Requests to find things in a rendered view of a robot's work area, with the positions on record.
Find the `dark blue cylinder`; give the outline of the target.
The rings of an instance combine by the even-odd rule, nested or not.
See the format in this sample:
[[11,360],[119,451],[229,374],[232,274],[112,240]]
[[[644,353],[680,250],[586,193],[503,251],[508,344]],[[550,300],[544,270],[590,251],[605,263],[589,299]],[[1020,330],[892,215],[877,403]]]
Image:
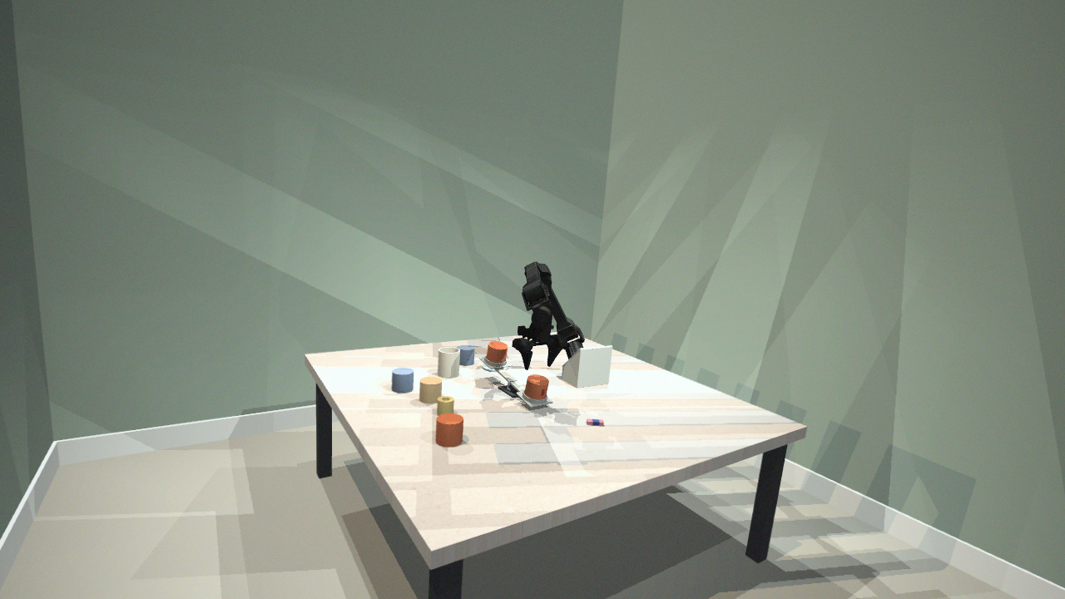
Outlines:
[[414,391],[414,371],[408,368],[392,370],[391,390],[397,394]]
[[474,365],[474,346],[459,345],[457,349],[460,349],[459,365]]

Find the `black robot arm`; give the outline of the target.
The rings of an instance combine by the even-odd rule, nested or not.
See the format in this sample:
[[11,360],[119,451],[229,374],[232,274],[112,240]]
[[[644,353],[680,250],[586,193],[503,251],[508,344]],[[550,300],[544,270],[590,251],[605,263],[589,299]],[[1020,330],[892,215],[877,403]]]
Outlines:
[[[571,358],[579,349],[583,349],[581,329],[574,322],[566,317],[562,305],[552,289],[552,277],[547,263],[532,262],[526,265],[525,276],[528,284],[523,285],[522,296],[526,309],[532,310],[532,325],[537,329],[545,329],[552,323],[552,315],[557,322],[557,334],[567,338],[567,341],[575,339],[564,346],[567,357]],[[576,339],[577,337],[581,337]],[[528,338],[532,336],[532,326],[526,329],[525,326],[518,326],[518,336]]]

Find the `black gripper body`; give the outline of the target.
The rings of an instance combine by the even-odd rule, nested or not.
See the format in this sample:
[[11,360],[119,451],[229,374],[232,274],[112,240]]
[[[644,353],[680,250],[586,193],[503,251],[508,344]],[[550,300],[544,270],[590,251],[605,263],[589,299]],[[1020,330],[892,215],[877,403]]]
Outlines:
[[[517,338],[513,339],[513,344],[511,344],[511,346],[522,350],[523,352],[526,352],[526,350],[532,350],[532,346],[545,344],[550,344],[552,346],[567,346],[567,338],[559,336],[559,334],[551,334],[551,329],[554,329],[554,325],[552,325],[552,323],[548,323],[548,326],[545,327],[545,329],[537,329],[532,323],[530,323],[530,326],[532,326],[532,336],[530,336],[530,339],[532,340]],[[548,336],[550,334],[551,336]]]

